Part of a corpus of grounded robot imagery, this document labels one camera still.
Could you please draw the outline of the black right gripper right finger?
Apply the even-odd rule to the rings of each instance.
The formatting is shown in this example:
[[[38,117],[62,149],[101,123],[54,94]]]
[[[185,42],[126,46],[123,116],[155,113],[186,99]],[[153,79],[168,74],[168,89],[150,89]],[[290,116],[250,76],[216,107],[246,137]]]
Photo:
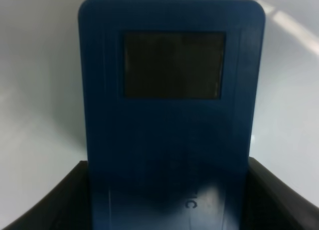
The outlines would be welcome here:
[[[249,158],[242,230],[318,230],[319,209]]]

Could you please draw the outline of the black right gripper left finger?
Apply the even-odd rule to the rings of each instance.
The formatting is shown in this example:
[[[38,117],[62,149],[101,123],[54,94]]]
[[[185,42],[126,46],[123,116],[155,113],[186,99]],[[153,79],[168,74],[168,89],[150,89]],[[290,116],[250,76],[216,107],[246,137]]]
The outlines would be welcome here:
[[[6,230],[91,230],[88,162],[80,161],[42,200]]]

